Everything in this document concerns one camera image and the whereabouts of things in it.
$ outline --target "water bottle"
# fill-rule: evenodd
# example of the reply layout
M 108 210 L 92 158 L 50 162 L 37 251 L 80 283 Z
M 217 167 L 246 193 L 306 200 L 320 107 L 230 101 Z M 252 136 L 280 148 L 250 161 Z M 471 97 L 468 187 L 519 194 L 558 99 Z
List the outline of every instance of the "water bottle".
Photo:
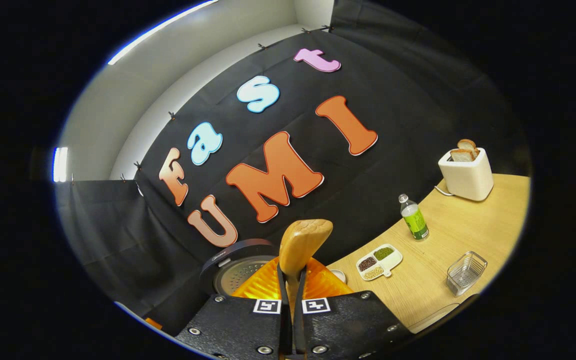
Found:
M 404 193 L 400 194 L 399 203 L 401 204 L 401 216 L 404 218 L 414 239 L 423 240 L 427 238 L 430 232 L 428 231 L 424 216 L 421 214 L 419 205 L 410 200 L 407 194 Z

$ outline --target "wire basket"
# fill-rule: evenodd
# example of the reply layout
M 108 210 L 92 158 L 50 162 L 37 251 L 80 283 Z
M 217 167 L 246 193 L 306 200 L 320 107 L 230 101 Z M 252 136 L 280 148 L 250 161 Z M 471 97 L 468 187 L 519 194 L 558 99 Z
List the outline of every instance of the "wire basket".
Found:
M 475 251 L 468 251 L 448 268 L 446 284 L 454 296 L 461 296 L 482 276 L 488 262 Z

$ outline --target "peach letter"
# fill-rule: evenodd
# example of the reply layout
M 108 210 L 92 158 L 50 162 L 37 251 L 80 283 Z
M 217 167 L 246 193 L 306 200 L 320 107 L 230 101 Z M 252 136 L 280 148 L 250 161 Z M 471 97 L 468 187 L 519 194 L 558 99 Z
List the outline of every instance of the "peach letter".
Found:
M 324 73 L 333 73 L 341 69 L 341 63 L 337 60 L 326 61 L 320 55 L 324 52 L 322 50 L 308 50 L 307 48 L 302 48 L 297 52 L 297 55 L 293 57 L 296 62 L 305 61 L 309 66 L 323 71 Z
M 324 175 L 313 172 L 290 144 L 288 132 L 272 135 L 263 144 L 263 155 L 268 172 L 247 164 L 237 164 L 226 175 L 226 183 L 238 187 L 256 210 L 256 220 L 266 223 L 279 214 L 276 205 L 268 205 L 262 198 L 287 207 L 290 205 L 284 180 L 292 186 L 292 196 L 303 198 L 324 182 Z
M 212 194 L 206 196 L 206 198 L 201 201 L 201 209 L 209 212 L 225 230 L 223 235 L 215 234 L 215 231 L 203 221 L 202 214 L 199 210 L 190 212 L 190 215 L 188 215 L 188 223 L 197 228 L 206 240 L 219 248 L 228 248 L 228 246 L 231 246 L 237 241 L 237 228 L 235 228 L 235 225 L 231 223 L 230 219 L 224 215 L 222 210 L 215 205 L 215 196 Z
M 348 151 L 355 157 L 370 149 L 377 142 L 377 132 L 368 130 L 357 120 L 350 109 L 346 106 L 346 98 L 337 95 L 322 102 L 315 114 L 321 117 L 327 117 L 332 121 L 334 126 L 343 134 L 348 141 Z
M 159 171 L 159 180 L 163 180 L 170 192 L 174 195 L 174 203 L 181 207 L 184 202 L 186 194 L 188 194 L 188 185 L 178 182 L 177 179 L 183 180 L 184 169 L 181 168 L 179 162 L 179 150 L 176 147 L 170 148 L 166 161 L 164 162 L 161 170 Z

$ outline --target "toast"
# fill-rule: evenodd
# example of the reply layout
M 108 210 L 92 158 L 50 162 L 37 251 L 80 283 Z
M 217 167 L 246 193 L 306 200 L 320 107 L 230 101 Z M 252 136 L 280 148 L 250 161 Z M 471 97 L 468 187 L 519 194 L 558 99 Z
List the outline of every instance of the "toast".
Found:
M 467 148 L 457 148 L 455 150 L 450 150 L 450 156 L 453 162 L 473 162 L 475 161 L 475 155 L 473 151 Z
M 477 155 L 480 154 L 480 151 L 477 150 L 477 145 L 475 145 L 474 141 L 470 139 L 460 139 L 457 142 L 457 148 L 463 150 L 470 150 L 472 152 L 473 160 L 477 158 Z

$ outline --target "white wall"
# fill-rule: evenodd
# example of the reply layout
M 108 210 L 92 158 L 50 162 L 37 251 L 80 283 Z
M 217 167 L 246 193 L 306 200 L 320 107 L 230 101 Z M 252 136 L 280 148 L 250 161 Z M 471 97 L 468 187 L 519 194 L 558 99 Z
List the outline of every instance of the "white wall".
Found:
M 57 143 L 68 147 L 68 177 L 72 173 L 75 180 L 118 179 L 122 172 L 130 177 L 130 171 L 122 166 L 112 171 L 114 164 L 118 157 L 121 164 L 130 158 L 134 172 L 132 162 L 140 161 L 143 154 L 121 149 L 135 125 L 174 82 L 233 44 L 296 23 L 294 0 L 219 0 L 170 23 L 115 64 L 106 65 L 73 105 Z M 274 36 L 290 35 L 279 31 Z M 198 89 L 195 82 L 201 76 L 194 76 L 186 84 L 192 83 Z M 177 96 L 177 102 L 160 102 L 165 105 L 163 116 L 179 109 L 179 99 L 190 97 L 186 92 Z M 157 114 L 157 109 L 154 107 L 148 117 Z M 128 148 L 150 146 L 148 141 L 152 139 L 138 139 L 137 142 L 145 143 L 135 147 L 133 136 Z
M 178 111 L 222 71 L 259 50 L 258 44 L 270 45 L 293 35 L 301 34 L 304 25 L 296 23 L 279 29 L 254 35 L 236 43 L 188 71 L 174 82 L 152 105 L 134 126 L 116 158 L 110 179 L 117 180 L 122 173 L 126 179 L 133 179 L 137 172 L 134 162 L 141 162 L 158 134 L 170 120 L 168 112 Z
M 330 25 L 335 0 L 295 0 L 297 23 L 305 25 L 307 30 Z

